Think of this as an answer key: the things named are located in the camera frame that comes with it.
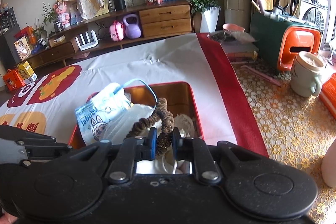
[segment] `purple kettlebell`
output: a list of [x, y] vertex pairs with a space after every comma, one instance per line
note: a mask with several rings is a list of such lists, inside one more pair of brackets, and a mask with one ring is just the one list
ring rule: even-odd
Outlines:
[[[129, 24], [126, 19], [130, 17], [135, 17], [136, 18], [136, 23]], [[141, 30], [139, 27], [139, 18], [136, 14], [129, 14], [124, 16], [123, 22], [126, 26], [126, 31], [125, 34], [128, 38], [130, 39], [135, 39], [139, 38], [141, 36]]]

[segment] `mug lid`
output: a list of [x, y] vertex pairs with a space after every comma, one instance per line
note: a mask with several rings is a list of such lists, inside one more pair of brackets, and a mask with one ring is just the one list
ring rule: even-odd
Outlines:
[[320, 71], [324, 69], [323, 62], [310, 52], [299, 52], [296, 59], [303, 67], [309, 70]]

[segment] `black speaker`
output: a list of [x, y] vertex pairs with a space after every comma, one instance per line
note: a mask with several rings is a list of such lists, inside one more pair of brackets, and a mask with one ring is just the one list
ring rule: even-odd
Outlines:
[[125, 0], [113, 0], [113, 3], [116, 11], [120, 11], [126, 8]]

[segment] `human hand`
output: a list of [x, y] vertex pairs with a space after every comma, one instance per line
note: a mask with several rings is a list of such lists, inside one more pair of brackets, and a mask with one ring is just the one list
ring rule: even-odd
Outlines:
[[0, 224], [12, 224], [17, 220], [17, 217], [10, 215], [9, 213], [6, 213], [0, 217]]

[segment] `kettlebell handle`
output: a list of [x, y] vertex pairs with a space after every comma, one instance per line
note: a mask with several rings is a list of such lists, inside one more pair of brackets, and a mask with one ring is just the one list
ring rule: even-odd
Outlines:
[[128, 25], [129, 25], [129, 23], [126, 21], [126, 19], [130, 18], [130, 17], [135, 17], [136, 18], [136, 24], [139, 25], [139, 17], [136, 14], [129, 14], [129, 15], [124, 16], [124, 18], [123, 18], [123, 22], [126, 25], [126, 27], [128, 27]]

